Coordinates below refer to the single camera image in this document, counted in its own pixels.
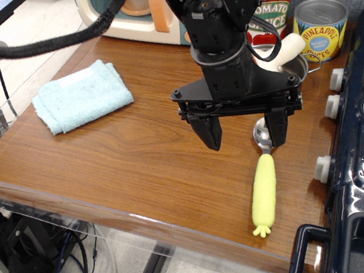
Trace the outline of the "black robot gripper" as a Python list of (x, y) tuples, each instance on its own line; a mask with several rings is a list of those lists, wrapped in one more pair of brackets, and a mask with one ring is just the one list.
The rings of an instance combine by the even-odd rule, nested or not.
[[(287, 112), (303, 108), (300, 77), (258, 66), (245, 33), (222, 52), (206, 53), (194, 46), (190, 52), (203, 77), (174, 90), (171, 99), (178, 103), (181, 119), (190, 123), (209, 149), (219, 151), (221, 147), (222, 127), (218, 117), (241, 114), (265, 113), (273, 146), (285, 144)], [(276, 108), (286, 111), (274, 111)]]

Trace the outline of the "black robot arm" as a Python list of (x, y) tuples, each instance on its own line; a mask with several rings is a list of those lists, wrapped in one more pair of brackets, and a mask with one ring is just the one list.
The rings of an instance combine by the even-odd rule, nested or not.
[[(99, 19), (105, 29), (126, 0), (111, 0)], [(191, 38), (203, 77), (174, 90), (171, 99), (208, 148), (221, 145), (221, 117), (264, 114), (275, 147), (285, 143), (288, 118), (302, 108), (300, 78), (264, 70), (247, 38), (259, 0), (165, 0)]]

